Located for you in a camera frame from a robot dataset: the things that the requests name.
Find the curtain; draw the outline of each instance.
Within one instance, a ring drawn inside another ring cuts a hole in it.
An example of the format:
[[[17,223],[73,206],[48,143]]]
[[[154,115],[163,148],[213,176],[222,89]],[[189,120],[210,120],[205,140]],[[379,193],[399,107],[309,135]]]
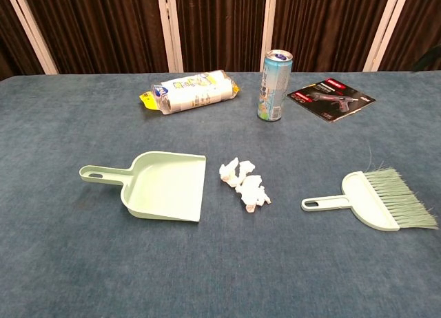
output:
[[[258,72],[265,0],[176,0],[186,72]]]
[[[406,0],[379,70],[407,71],[441,44],[441,0]],[[437,59],[426,70],[441,70]]]
[[[0,0],[0,81],[16,75],[43,74],[10,0]]]
[[[168,72],[158,0],[28,0],[62,74]]]
[[[277,0],[272,47],[294,72],[362,71],[387,0]]]

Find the booklet cover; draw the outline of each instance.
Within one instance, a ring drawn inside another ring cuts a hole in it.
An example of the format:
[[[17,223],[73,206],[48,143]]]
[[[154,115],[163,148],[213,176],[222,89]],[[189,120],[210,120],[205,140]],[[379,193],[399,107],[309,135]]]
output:
[[[333,78],[306,86],[288,94],[315,115],[335,122],[375,101],[374,98]]]

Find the hand brush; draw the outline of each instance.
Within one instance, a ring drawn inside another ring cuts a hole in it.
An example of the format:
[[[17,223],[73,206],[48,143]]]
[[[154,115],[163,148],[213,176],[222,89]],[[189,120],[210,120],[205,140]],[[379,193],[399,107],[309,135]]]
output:
[[[350,173],[342,181],[342,192],[344,195],[304,199],[302,209],[351,208],[359,220],[381,231],[398,231],[407,227],[438,229],[435,218],[395,169]]]

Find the aluminum can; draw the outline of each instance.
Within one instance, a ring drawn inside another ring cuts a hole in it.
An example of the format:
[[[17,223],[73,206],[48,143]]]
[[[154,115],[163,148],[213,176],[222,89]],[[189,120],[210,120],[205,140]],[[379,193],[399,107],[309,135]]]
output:
[[[292,63],[292,54],[284,50],[271,50],[265,55],[257,109],[257,115],[263,120],[275,121],[282,117]]]

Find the can lid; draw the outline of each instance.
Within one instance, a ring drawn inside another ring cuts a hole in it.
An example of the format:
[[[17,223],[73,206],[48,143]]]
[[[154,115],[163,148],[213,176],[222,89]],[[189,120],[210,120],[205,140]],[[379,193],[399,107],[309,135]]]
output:
[[[267,53],[266,57],[278,62],[292,60],[292,54],[284,50],[271,50]]]

